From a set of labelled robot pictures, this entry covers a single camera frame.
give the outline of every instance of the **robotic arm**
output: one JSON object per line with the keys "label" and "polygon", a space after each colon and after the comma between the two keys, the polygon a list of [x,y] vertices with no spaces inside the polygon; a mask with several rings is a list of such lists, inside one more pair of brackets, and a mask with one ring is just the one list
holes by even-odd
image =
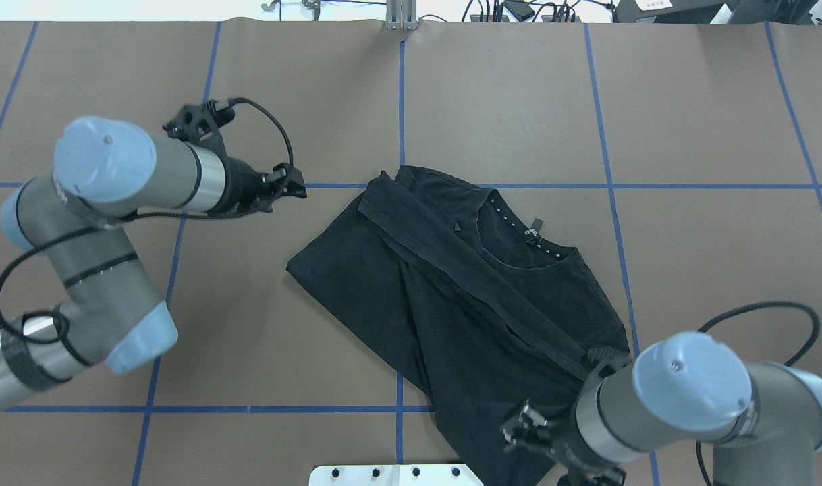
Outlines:
{"label": "robotic arm", "polygon": [[[255,172],[225,152],[219,127],[241,102],[268,115],[285,138],[290,160],[272,173]],[[1,207],[4,233],[26,256],[47,255],[70,300],[9,323],[0,311],[0,411],[102,360],[127,373],[176,343],[164,295],[121,228],[174,214],[139,215],[139,207],[227,219],[270,212],[282,196],[306,197],[285,130],[248,99],[186,105],[163,128],[170,138],[124,121],[77,119],[57,141],[53,173],[32,179]]]}
{"label": "robotic arm", "polygon": [[592,364],[563,417],[549,421],[525,403],[503,426],[511,446],[568,468],[559,486],[620,486],[619,464],[683,439],[713,444],[714,486],[816,485],[822,378],[744,364],[694,332],[657,342],[633,363],[606,354]]}

